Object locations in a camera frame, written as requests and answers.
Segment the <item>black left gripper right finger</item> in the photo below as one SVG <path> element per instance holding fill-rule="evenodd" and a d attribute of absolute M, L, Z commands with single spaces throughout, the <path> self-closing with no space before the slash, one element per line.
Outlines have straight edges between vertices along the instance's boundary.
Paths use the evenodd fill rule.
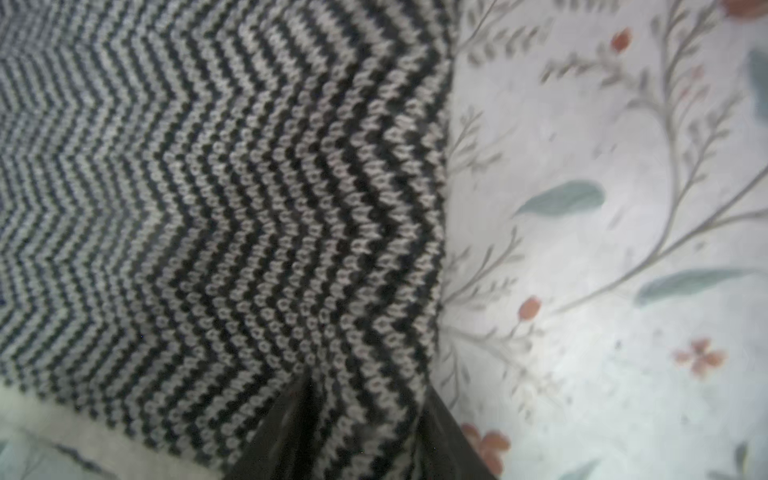
<path fill-rule="evenodd" d="M 417 479 L 495 479 L 433 386 L 417 423 L 416 453 Z"/>

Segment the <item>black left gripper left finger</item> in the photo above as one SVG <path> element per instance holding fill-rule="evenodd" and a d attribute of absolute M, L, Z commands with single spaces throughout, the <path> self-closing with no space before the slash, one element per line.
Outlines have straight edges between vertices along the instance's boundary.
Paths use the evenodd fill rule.
<path fill-rule="evenodd" d="M 243 455 L 224 479 L 304 479 L 314 425 L 311 397 L 311 377 L 304 372 L 273 402 Z"/>

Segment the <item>black white zigzag scarf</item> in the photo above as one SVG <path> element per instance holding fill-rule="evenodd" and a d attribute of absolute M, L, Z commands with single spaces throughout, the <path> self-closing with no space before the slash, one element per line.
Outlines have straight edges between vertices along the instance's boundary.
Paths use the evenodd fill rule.
<path fill-rule="evenodd" d="M 5 1 L 1 380 L 219 471 L 416 479 L 453 1 Z"/>

